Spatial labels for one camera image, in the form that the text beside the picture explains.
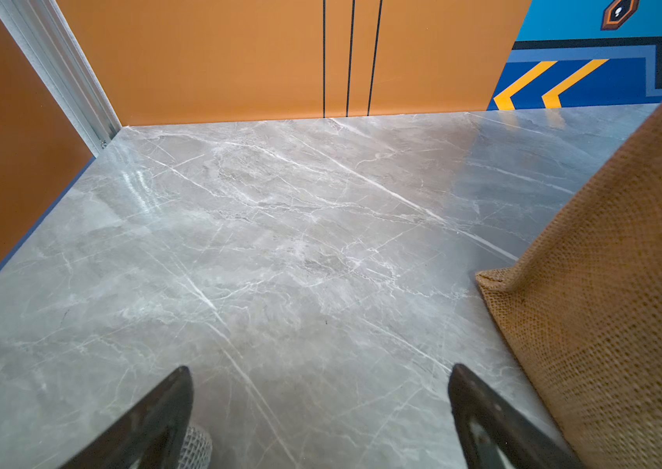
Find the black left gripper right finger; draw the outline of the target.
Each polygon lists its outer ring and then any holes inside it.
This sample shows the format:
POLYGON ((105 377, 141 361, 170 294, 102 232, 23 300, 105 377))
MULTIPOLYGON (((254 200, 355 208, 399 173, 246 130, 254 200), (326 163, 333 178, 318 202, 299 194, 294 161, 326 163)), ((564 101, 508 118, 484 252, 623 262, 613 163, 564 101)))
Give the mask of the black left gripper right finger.
POLYGON ((469 468, 581 468, 468 367, 454 365, 448 396, 469 468))

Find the green jute canvas bag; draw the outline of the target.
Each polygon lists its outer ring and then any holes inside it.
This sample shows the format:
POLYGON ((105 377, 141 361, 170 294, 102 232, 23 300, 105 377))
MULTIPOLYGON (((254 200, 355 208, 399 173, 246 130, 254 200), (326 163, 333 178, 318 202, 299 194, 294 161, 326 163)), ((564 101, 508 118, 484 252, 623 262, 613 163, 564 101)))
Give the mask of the green jute canvas bag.
POLYGON ((506 269, 476 277, 589 468, 662 468, 662 104, 506 269))

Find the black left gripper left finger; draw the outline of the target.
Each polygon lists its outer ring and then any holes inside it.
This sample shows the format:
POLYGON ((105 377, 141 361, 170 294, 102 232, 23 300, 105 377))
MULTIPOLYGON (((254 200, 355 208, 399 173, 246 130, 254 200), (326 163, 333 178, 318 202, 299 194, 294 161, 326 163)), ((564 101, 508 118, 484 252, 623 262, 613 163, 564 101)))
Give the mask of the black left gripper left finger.
POLYGON ((190 370, 177 367, 65 468, 176 468, 193 407, 190 370))

